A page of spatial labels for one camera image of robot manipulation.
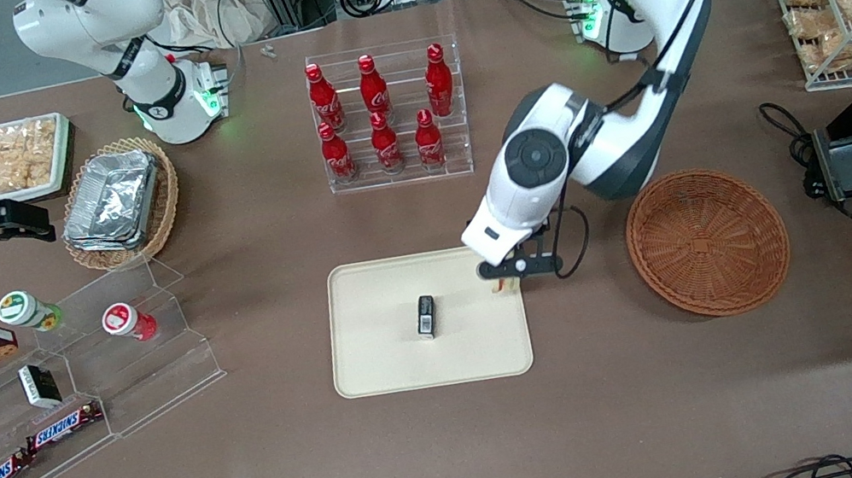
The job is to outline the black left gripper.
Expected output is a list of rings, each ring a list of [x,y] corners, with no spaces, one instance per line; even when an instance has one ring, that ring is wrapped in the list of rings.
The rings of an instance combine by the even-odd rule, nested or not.
[[[500,294],[505,289],[504,279],[507,278],[509,291],[520,289],[521,278],[556,274],[563,268],[563,259],[550,251],[538,254],[518,255],[505,259],[500,265],[491,265],[482,261],[476,269],[476,274],[483,280],[493,281],[494,294]]]

